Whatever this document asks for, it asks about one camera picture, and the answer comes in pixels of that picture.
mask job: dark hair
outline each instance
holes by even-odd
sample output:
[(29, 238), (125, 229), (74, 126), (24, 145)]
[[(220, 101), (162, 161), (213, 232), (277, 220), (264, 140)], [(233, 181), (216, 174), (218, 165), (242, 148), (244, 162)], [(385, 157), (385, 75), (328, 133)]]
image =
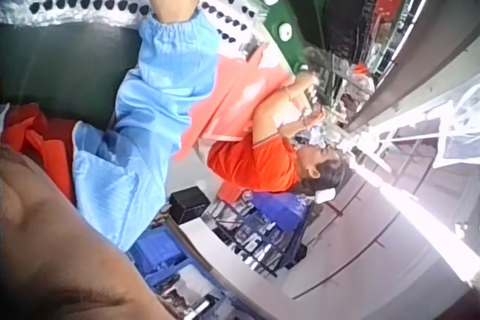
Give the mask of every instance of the dark hair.
[(288, 191), (294, 194), (315, 196), (317, 191), (336, 188), (345, 177), (348, 163), (342, 157), (336, 160), (327, 160), (316, 166), (320, 173), (318, 179), (306, 178), (293, 185)]

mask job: blue sleeve cuff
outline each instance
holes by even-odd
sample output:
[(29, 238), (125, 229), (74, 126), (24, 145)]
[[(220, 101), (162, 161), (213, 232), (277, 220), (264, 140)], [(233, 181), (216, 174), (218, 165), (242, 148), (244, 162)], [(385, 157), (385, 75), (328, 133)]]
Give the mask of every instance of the blue sleeve cuff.
[(154, 37), (163, 42), (169, 43), (174, 40), (178, 43), (192, 44), (206, 54), (216, 55), (218, 53), (221, 39), (217, 29), (198, 8), (189, 21), (169, 24), (163, 24), (151, 13), (140, 27), (142, 37), (146, 33), (146, 28), (155, 29), (157, 34)]

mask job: pink fabric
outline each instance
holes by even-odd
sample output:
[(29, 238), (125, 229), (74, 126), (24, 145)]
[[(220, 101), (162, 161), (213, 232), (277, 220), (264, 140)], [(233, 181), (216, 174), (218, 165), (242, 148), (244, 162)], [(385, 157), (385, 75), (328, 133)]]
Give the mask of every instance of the pink fabric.
[(289, 82), (289, 74), (280, 66), (258, 68), (265, 47), (261, 46), (248, 61), (220, 57), (214, 91), (192, 109), (192, 125), (182, 137), (176, 160), (182, 159), (200, 137), (245, 137), (258, 103)]

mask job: person's arm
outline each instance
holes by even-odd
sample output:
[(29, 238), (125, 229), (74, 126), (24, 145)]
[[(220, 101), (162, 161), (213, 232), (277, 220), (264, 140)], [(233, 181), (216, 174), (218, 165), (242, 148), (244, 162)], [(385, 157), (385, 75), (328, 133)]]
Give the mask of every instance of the person's arm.
[(321, 123), (324, 120), (325, 120), (325, 113), (320, 109), (318, 111), (311, 113), (310, 115), (300, 118), (297, 121), (293, 121), (291, 123), (281, 125), (278, 128), (278, 132), (280, 135), (282, 135), (283, 138), (291, 139), (297, 133), (300, 133), (305, 129), (309, 129), (310, 127), (318, 123)]
[(313, 85), (314, 77), (309, 74), (297, 76), (296, 81), (284, 88), (278, 89), (260, 103), (253, 112), (253, 143), (258, 145), (278, 133), (274, 116), (286, 103), (298, 97), (309, 86)]
[(12, 319), (173, 319), (37, 164), (3, 147), (0, 158), (0, 286)]
[(190, 18), (182, 0), (151, 0), (160, 19), (151, 15), (140, 28), (139, 67), (118, 90), (113, 128), (81, 123), (75, 132), (78, 209), (122, 250), (165, 203), (168, 162), (190, 125), (188, 112), (214, 87), (220, 38), (194, 11), (197, 0), (183, 1), (191, 3)]

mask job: orange fabric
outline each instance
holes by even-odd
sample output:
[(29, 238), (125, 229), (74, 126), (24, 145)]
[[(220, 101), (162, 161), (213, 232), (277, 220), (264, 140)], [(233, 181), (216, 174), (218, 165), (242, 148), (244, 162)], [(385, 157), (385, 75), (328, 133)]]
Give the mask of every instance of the orange fabric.
[(41, 160), (45, 172), (60, 191), (75, 204), (71, 177), (74, 147), (72, 132), (76, 121), (47, 119), (37, 104), (14, 106), (7, 114), (1, 141), (14, 151)]
[(218, 190), (217, 197), (222, 201), (228, 204), (233, 204), (240, 199), (240, 196), (243, 192), (242, 187), (237, 187), (234, 184), (224, 181)]
[(219, 140), (242, 139), (250, 126), (257, 104), (290, 80), (280, 66), (259, 69), (262, 45), (247, 60), (220, 57), (212, 95), (192, 108), (192, 124), (181, 138), (174, 159), (182, 159), (200, 137)]
[(253, 191), (280, 192), (299, 181), (293, 147), (280, 135), (253, 144), (252, 135), (240, 142), (216, 142), (207, 164), (225, 181)]

